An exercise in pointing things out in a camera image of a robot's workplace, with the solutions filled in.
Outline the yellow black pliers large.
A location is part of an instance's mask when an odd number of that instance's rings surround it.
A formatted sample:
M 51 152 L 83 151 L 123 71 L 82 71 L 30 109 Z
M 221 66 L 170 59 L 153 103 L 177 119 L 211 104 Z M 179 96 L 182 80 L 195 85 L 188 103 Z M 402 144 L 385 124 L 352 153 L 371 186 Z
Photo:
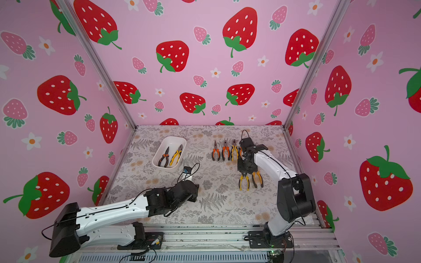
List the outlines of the yellow black pliers large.
M 231 160 L 237 160 L 240 156 L 240 151 L 237 145 L 237 140 L 233 140 L 232 147 L 231 147 Z

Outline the left aluminium corner post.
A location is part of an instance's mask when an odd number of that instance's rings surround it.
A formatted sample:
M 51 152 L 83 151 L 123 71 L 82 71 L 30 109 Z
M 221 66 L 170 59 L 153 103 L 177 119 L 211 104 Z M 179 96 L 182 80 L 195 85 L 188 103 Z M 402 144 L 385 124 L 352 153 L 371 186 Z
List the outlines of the left aluminium corner post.
M 116 105 L 118 106 L 119 110 L 125 117 L 127 123 L 129 124 L 130 128 L 132 130 L 137 129 L 137 125 L 130 115 L 126 104 L 123 102 L 122 98 L 120 97 L 120 94 L 114 85 L 109 73 L 107 72 L 106 67 L 104 66 L 103 62 L 101 61 L 100 56 L 96 52 L 95 48 L 92 45 L 92 41 L 89 39 L 88 35 L 83 29 L 82 24 L 80 23 L 79 19 L 77 18 L 77 15 L 73 8 L 73 1 L 64 1 L 64 0 L 58 0 L 57 1 L 58 6 L 61 8 L 64 16 L 68 20 L 70 26 L 73 28 L 77 38 L 79 39 L 82 47 L 86 51 L 87 55 L 89 56 L 91 62 L 93 63 L 98 75 L 106 85 L 109 93 L 112 95 Z

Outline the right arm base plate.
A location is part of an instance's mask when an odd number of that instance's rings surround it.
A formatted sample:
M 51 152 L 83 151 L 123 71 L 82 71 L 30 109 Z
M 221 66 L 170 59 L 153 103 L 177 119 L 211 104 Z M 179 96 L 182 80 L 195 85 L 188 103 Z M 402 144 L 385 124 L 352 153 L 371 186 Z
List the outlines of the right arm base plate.
M 244 240 L 253 249 L 287 249 L 293 248 L 293 237 L 289 232 L 273 236 L 269 231 L 249 231 Z

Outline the aluminium corner post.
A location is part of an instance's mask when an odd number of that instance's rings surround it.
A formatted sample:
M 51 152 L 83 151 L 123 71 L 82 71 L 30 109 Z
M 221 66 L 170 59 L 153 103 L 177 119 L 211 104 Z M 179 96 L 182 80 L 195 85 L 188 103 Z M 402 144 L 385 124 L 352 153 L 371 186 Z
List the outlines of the aluminium corner post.
M 79 39 L 82 47 L 86 51 L 87 55 L 89 56 L 91 62 L 93 63 L 98 75 L 106 85 L 109 93 L 112 95 L 116 105 L 118 106 L 119 110 L 125 117 L 127 123 L 129 124 L 130 128 L 132 130 L 137 129 L 137 125 L 130 115 L 126 104 L 123 102 L 122 98 L 120 97 L 120 94 L 114 85 L 109 73 L 107 72 L 106 67 L 104 66 L 103 62 L 101 61 L 100 56 L 96 52 L 95 48 L 92 45 L 92 41 L 89 39 L 88 35 L 83 29 L 82 24 L 80 23 L 79 19 L 77 18 L 77 15 L 73 8 L 73 1 L 64 1 L 64 0 L 58 0 L 57 1 L 58 6 L 61 8 L 64 16 L 68 20 L 70 26 L 73 28 L 77 38 Z
M 301 86 L 299 88 L 297 97 L 293 103 L 293 107 L 288 114 L 286 119 L 286 123 L 284 124 L 284 131 L 286 132 L 294 119 L 296 112 L 298 111 L 298 107 L 300 103 L 303 101 L 305 94 L 312 82 L 312 79 L 315 77 L 316 70 L 319 68 L 322 57 L 324 53 L 328 50 L 332 39 L 341 24 L 344 15 L 349 7 L 350 1 L 341 0 L 337 1 L 337 4 L 333 10 L 332 16 L 327 24 L 326 30 L 320 39 L 319 47 L 316 51 L 314 58 L 309 66 L 308 72 L 305 74 Z

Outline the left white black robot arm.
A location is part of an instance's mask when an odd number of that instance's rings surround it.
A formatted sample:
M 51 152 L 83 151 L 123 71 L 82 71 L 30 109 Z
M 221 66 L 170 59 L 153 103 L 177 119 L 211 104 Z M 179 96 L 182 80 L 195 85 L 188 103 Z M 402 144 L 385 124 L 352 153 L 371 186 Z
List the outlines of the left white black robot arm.
M 49 256 L 60 258 L 78 251 L 84 244 L 104 237 L 99 230 L 119 222 L 170 216 L 186 201 L 196 202 L 199 184 L 183 180 L 170 188 L 152 188 L 135 198 L 98 207 L 80 208 L 78 203 L 67 204 L 55 220 Z

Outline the orange black pliers large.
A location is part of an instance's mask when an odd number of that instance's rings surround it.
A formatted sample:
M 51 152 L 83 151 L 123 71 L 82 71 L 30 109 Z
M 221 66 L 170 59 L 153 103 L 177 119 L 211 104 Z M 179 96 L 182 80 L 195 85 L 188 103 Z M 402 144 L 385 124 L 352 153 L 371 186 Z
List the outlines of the orange black pliers large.
M 230 159 L 231 159 L 231 152 L 230 152 L 230 148 L 229 148 L 228 143 L 227 143 L 226 140 L 224 140 L 223 148 L 222 148 L 222 152 L 221 153 L 222 153 L 222 159 L 223 159 L 223 161 L 225 161 L 225 160 L 230 161 Z

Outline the right aluminium corner post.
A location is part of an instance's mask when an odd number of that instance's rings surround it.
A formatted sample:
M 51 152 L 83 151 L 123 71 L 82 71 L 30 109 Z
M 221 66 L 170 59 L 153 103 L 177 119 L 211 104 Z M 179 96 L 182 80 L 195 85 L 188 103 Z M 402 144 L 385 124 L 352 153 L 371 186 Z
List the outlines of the right aluminium corner post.
M 319 68 L 322 57 L 324 53 L 328 50 L 332 39 L 341 24 L 344 15 L 349 7 L 350 1 L 341 0 L 337 1 L 337 4 L 333 10 L 332 16 L 327 24 L 326 30 L 320 39 L 319 47 L 316 51 L 314 58 L 309 66 L 308 72 L 305 74 L 301 86 L 299 88 L 297 97 L 293 103 L 293 107 L 288 114 L 286 119 L 286 123 L 284 124 L 284 131 L 286 132 L 294 119 L 296 112 L 298 111 L 298 107 L 300 103 L 303 101 L 305 94 L 312 82 L 312 79 L 315 77 L 316 70 Z

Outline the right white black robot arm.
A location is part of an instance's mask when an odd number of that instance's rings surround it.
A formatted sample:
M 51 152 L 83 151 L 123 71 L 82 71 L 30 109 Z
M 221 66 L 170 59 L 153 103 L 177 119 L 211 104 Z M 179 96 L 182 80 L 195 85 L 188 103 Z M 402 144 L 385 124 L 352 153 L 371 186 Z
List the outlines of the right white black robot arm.
M 316 210 L 316 202 L 309 176 L 298 174 L 286 168 L 263 145 L 241 142 L 242 156 L 237 161 L 237 169 L 242 175 L 263 170 L 277 183 L 276 217 L 265 225 L 269 237 L 285 234 L 297 221 Z

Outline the white plastic storage box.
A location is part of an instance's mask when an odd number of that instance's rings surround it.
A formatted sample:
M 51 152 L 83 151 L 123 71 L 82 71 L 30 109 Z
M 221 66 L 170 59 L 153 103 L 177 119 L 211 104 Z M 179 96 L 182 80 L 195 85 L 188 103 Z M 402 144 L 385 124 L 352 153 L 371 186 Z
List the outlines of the white plastic storage box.
M 163 139 L 163 141 L 160 144 L 160 147 L 158 148 L 158 150 L 156 151 L 153 159 L 152 159 L 152 164 L 155 168 L 160 169 L 162 171 L 165 172 L 175 172 L 179 165 L 181 164 L 181 160 L 183 158 L 183 152 L 181 154 L 180 160 L 178 162 L 177 165 L 175 165 L 174 167 L 171 167 L 168 164 L 167 168 L 164 167 L 159 167 L 158 166 L 158 161 L 161 158 L 161 156 L 164 154 L 165 150 L 167 147 L 169 147 L 169 161 L 171 161 L 173 155 L 175 154 L 176 150 L 178 149 L 179 145 L 183 144 L 183 151 L 186 149 L 186 145 L 187 145 L 187 141 L 184 138 L 181 137 L 174 137 L 174 136 L 170 136 L 170 137 L 166 137 Z

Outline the aluminium rail frame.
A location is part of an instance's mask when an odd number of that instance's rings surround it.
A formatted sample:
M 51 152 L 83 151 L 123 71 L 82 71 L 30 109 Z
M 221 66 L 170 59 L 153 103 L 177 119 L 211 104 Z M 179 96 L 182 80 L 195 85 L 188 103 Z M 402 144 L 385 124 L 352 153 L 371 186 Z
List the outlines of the aluminium rail frame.
M 295 226 L 288 230 L 293 248 L 253 249 L 244 240 L 249 231 L 263 231 L 260 225 L 132 225 L 99 230 L 104 237 L 84 244 L 69 255 L 67 263 L 241 263 L 312 262 L 312 256 L 326 255 L 328 263 L 344 263 L 344 252 L 333 232 L 319 226 Z M 160 250 L 119 251 L 146 232 L 163 232 Z

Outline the black orange-band small pliers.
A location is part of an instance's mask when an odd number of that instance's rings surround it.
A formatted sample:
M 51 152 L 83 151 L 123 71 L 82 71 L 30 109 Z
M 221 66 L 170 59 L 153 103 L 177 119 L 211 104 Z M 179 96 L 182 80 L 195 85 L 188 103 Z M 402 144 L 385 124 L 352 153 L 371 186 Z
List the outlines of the black orange-band small pliers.
M 167 168 L 168 164 L 169 164 L 169 147 L 166 148 L 164 154 L 159 159 L 158 166 Z

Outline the orange handled pliers small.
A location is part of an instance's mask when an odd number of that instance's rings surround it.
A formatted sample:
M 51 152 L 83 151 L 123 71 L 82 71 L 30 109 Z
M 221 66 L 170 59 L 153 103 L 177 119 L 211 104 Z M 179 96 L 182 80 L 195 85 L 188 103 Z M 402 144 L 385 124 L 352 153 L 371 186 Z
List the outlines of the orange handled pliers small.
M 219 161 L 221 158 L 219 147 L 216 141 L 214 141 L 214 148 L 212 150 L 211 156 L 213 161 Z

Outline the amber black combination pliers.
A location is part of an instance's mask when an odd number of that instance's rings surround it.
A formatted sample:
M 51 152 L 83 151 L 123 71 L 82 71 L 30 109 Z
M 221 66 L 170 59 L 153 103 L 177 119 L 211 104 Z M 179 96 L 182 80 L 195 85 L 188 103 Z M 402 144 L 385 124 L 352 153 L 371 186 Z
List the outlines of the amber black combination pliers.
M 261 188 L 264 187 L 264 182 L 263 182 L 263 178 L 262 178 L 262 176 L 260 174 L 260 171 L 253 172 L 253 174 L 252 174 L 252 183 L 253 183 L 253 186 L 255 188 L 258 188 L 258 186 L 260 186 Z

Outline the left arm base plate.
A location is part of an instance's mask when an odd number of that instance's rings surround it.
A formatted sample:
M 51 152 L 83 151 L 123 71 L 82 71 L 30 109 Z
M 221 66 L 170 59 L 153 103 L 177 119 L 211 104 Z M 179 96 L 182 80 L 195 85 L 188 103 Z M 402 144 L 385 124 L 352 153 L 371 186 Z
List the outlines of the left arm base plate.
M 146 232 L 145 237 L 135 237 L 135 240 L 129 245 L 118 245 L 119 251 L 136 251 L 154 249 L 160 250 L 163 241 L 163 232 Z

